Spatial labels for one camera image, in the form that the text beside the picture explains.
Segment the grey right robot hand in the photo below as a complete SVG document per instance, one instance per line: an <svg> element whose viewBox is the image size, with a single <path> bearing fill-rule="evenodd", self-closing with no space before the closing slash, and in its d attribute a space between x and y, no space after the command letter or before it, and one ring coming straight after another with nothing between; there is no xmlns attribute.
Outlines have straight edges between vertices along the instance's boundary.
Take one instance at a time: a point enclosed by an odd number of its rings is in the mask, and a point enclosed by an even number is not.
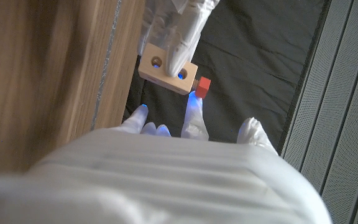
<svg viewBox="0 0 358 224"><path fill-rule="evenodd" d="M261 123L212 142L203 101L188 96L181 136L140 105L27 172L0 175L0 223L331 223L316 189L284 161Z"/></svg>

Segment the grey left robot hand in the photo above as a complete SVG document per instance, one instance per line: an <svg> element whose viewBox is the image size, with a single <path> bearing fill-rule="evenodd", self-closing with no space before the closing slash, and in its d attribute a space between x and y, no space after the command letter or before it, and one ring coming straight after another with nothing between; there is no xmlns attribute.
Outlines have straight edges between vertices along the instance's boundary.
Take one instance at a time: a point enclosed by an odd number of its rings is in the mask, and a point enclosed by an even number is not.
<svg viewBox="0 0 358 224"><path fill-rule="evenodd" d="M179 74L195 53L208 17L219 0L145 0L137 53L147 44L166 51L165 71Z"/></svg>

